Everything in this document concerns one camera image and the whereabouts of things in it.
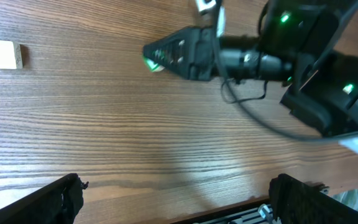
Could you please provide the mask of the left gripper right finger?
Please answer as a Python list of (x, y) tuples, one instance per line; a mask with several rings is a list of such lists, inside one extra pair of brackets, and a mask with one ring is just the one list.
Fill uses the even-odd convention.
[(295, 224), (358, 224), (358, 211), (287, 174), (270, 181), (273, 218)]

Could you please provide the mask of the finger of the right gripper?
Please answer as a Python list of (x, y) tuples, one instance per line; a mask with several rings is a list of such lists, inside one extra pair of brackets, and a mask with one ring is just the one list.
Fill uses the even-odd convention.
[(203, 80), (198, 61), (203, 29), (186, 27), (160, 40), (144, 45), (143, 56), (186, 80)]

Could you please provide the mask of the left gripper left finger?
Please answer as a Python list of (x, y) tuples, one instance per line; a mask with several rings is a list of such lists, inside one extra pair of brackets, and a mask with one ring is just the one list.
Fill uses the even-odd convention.
[(71, 173), (0, 209), (0, 224), (73, 224), (89, 186)]

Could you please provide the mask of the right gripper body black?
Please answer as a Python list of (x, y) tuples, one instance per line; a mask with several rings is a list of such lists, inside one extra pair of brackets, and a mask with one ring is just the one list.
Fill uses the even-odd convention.
[(190, 80), (209, 82), (216, 76), (214, 43), (219, 40), (212, 27), (195, 27), (190, 47)]

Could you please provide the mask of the blue letter P block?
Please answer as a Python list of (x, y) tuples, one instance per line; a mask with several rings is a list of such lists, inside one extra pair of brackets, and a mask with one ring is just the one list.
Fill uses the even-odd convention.
[(21, 47), (18, 43), (0, 40), (0, 69), (22, 69)]

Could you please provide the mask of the red letter M block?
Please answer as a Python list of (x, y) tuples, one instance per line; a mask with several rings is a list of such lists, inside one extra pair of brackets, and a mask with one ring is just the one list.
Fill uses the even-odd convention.
[(155, 63), (153, 60), (143, 57), (144, 63), (150, 72), (161, 72), (165, 69), (162, 65)]

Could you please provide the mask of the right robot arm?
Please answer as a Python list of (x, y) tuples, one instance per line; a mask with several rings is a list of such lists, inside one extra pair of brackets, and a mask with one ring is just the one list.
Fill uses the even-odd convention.
[(281, 104), (291, 115), (358, 153), (358, 57), (335, 51), (358, 1), (268, 1), (257, 36), (225, 36), (221, 1), (197, 1), (210, 26), (186, 27), (144, 46), (151, 70), (164, 68), (185, 80), (220, 76), (222, 89), (245, 114), (246, 99), (233, 84), (244, 80), (280, 82)]

